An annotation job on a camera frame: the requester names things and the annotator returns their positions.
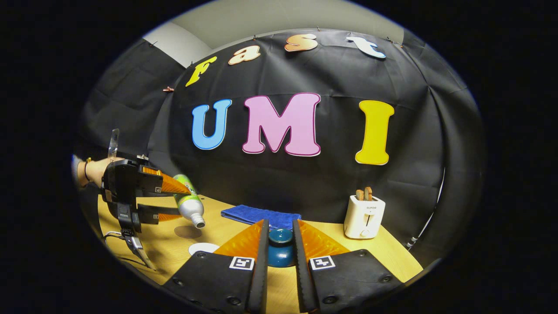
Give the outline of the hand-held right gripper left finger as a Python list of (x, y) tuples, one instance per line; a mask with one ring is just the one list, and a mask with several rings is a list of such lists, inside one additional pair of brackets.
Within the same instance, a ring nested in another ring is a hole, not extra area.
[(268, 234), (269, 222), (263, 219), (213, 253), (193, 253), (165, 288), (213, 314), (265, 313)]

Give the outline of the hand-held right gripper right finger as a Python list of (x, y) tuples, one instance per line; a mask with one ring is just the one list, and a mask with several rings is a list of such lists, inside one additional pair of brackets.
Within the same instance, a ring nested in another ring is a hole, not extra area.
[(299, 219), (292, 225), (301, 312), (356, 314), (402, 290), (403, 283), (367, 249), (351, 252)]

